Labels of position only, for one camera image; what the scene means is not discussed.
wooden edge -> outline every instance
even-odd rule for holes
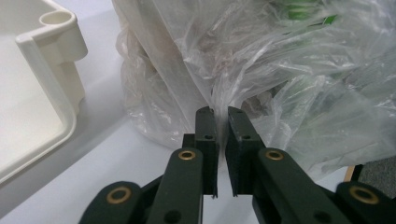
[[[350,181],[353,175],[353,171],[355,170],[355,166],[349,166],[346,170],[346,176],[344,177],[344,182]]]

round hole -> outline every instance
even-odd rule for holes
[[[320,223],[332,223],[332,217],[326,212],[316,211],[314,218]]]
[[[166,223],[178,223],[181,220],[181,214],[176,210],[169,211],[165,214],[163,220]]]
[[[265,152],[265,157],[273,161],[281,161],[284,158],[282,153],[275,150]]]
[[[369,189],[358,186],[352,186],[349,189],[349,193],[352,195],[352,197],[354,197],[356,200],[362,203],[368,203],[368,204],[379,203],[378,197]]]
[[[195,152],[184,150],[178,153],[178,157],[181,158],[183,161],[190,161],[195,158]]]
[[[131,197],[131,195],[132,192],[130,189],[126,187],[118,187],[116,189],[111,190],[107,194],[106,199],[108,203],[117,204],[127,201]]]
[[[72,19],[72,14],[65,11],[54,11],[44,14],[40,17],[40,21],[47,25],[56,25],[69,21]]]

brass screw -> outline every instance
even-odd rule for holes
[[[118,197],[115,198],[114,194],[116,194],[118,192],[123,193],[123,196],[120,198],[118,198]],[[131,195],[132,195],[132,192],[130,189],[128,189],[124,186],[121,186],[121,187],[111,190],[107,194],[106,199],[107,199],[108,203],[118,204],[118,203],[123,203],[123,202],[127,201],[131,197]]]
[[[356,200],[362,203],[368,203],[368,204],[379,203],[378,197],[369,189],[358,186],[352,186],[349,189],[349,193],[352,195],[353,198],[355,198]]]
[[[284,158],[282,153],[275,150],[268,150],[267,152],[265,152],[265,156],[273,161],[281,161]]]
[[[190,161],[195,158],[195,152],[184,150],[178,153],[178,157],[181,158],[183,161]]]

gray carpet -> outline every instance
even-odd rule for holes
[[[396,197],[396,157],[365,164],[359,181],[381,190],[390,198]]]

transparent plastic wrap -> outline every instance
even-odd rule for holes
[[[392,0],[113,0],[125,104],[178,148],[195,111],[244,109],[314,178],[396,155]]]

